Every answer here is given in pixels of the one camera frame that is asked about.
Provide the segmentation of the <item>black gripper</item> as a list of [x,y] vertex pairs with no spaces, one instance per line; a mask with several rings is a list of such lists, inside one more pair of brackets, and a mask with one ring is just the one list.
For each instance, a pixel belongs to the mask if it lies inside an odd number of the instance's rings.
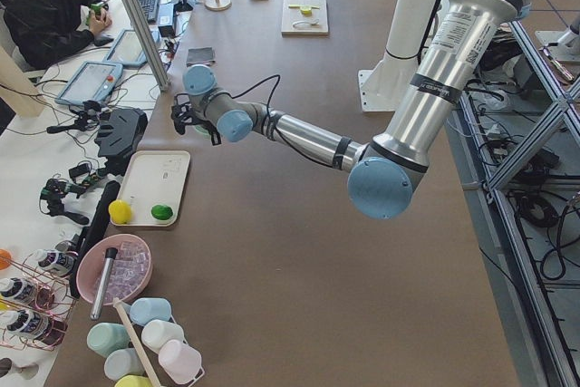
[[220,133],[209,121],[198,119],[198,122],[195,125],[197,124],[202,124],[209,131],[210,140],[213,146],[217,146],[218,144],[222,143]]

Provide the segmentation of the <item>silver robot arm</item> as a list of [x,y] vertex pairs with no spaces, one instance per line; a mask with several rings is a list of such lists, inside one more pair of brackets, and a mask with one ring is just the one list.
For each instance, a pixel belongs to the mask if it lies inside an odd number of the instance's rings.
[[214,72],[190,66],[182,81],[198,121],[230,142],[258,132],[324,166],[348,172],[351,202],[370,218],[400,215],[429,167],[429,149],[503,23],[525,15],[529,0],[449,0],[417,71],[386,130],[358,144],[268,104],[237,102]]

